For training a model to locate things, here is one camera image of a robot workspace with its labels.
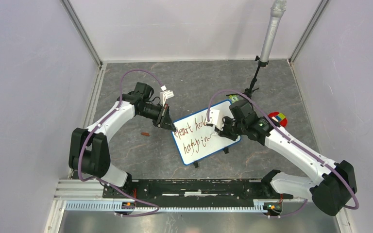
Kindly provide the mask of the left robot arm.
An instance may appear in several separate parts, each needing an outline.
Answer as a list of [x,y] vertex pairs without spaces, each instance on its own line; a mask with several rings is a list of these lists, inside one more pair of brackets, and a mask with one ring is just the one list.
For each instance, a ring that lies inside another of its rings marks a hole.
[[162,86],[158,104],[152,103],[153,93],[151,86],[137,82],[134,91],[122,94],[101,119],[84,129],[76,128],[71,134],[68,166],[115,185],[114,191],[120,197],[129,197],[133,192],[131,175],[111,163],[109,142],[135,116],[152,120],[155,127],[176,131],[166,103],[174,93]]

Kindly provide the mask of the blue framed whiteboard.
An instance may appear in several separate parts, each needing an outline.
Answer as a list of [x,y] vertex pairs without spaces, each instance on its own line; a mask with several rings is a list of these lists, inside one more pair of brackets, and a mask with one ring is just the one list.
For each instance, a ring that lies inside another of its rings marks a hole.
[[191,165],[205,157],[240,142],[220,137],[210,138],[216,134],[214,127],[206,126],[207,109],[202,109],[175,121],[176,132],[172,133],[175,145],[185,166]]

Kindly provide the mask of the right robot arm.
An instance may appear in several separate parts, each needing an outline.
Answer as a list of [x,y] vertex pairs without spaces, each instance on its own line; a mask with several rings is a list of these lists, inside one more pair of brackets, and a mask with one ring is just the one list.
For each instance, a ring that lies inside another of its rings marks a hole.
[[292,136],[276,117],[271,118],[266,114],[258,116],[248,101],[234,102],[227,111],[212,108],[206,115],[206,121],[214,125],[218,136],[232,141],[246,136],[279,153],[306,175],[293,176],[279,170],[269,172],[261,185],[265,197],[289,194],[311,200],[329,216],[335,216],[341,209],[347,208],[350,200],[355,203],[353,209],[359,207],[352,164],[345,160],[337,163],[314,151]]

